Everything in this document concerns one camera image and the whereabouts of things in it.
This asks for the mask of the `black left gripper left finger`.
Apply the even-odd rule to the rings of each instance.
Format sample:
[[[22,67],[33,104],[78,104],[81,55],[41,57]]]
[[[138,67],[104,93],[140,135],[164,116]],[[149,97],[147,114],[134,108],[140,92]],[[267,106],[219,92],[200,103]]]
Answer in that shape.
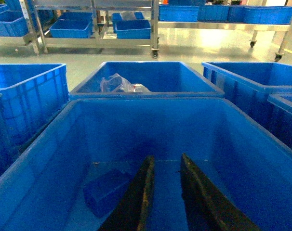
[[[155,158],[142,162],[120,202],[100,226],[100,231],[148,231],[155,186]]]

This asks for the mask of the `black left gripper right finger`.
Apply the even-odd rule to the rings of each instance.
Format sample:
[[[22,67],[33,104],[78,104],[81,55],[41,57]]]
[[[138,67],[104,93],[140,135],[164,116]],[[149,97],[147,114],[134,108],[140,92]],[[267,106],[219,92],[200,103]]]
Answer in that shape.
[[[180,161],[182,199],[190,231],[259,231],[185,153]]]

